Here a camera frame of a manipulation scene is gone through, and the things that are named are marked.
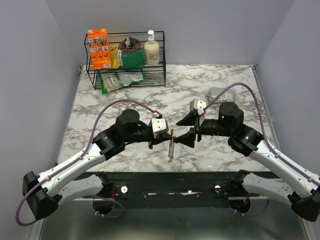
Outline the red carabiner keyring with chain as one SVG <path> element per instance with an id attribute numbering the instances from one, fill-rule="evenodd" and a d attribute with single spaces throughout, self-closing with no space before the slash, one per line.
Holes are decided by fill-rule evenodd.
<path id="1" fill-rule="evenodd" d="M 174 143 L 174 129 L 170 130 L 171 140 L 168 148 L 168 163 L 171 163 L 174 159 L 175 143 Z"/>

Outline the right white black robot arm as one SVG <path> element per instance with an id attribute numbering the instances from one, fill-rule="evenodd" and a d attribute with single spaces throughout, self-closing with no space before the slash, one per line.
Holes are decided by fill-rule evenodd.
<path id="1" fill-rule="evenodd" d="M 245 192 L 259 194 L 291 207 L 301 218 L 315 222 L 320 215 L 320 177 L 303 168 L 280 152 L 257 130 L 244 124 L 244 112 L 233 102 L 219 106 L 218 119 L 205 118 L 206 103 L 193 100 L 190 112 L 178 126 L 189 126 L 187 133 L 175 137 L 175 143 L 194 148 L 202 136 L 228 137 L 228 145 L 236 152 L 267 167 L 281 181 L 267 179 L 241 170 L 230 183 L 230 191 L 241 196 Z"/>

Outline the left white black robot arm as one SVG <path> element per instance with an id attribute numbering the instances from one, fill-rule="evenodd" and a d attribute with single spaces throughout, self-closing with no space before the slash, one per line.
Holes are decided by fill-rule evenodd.
<path id="1" fill-rule="evenodd" d="M 77 180 L 77 177 L 121 153 L 127 144 L 146 142 L 152 149 L 154 145 L 171 140 L 168 130 L 168 122 L 162 115 L 152 117 L 149 124 L 145 124 L 136 110 L 126 109 L 113 125 L 89 140 L 88 146 L 78 154 L 39 174 L 33 171 L 25 174 L 22 201 L 28 204 L 38 221 L 70 200 L 90 195 L 107 197 L 111 185 L 103 173 L 95 173 L 82 180 Z"/>

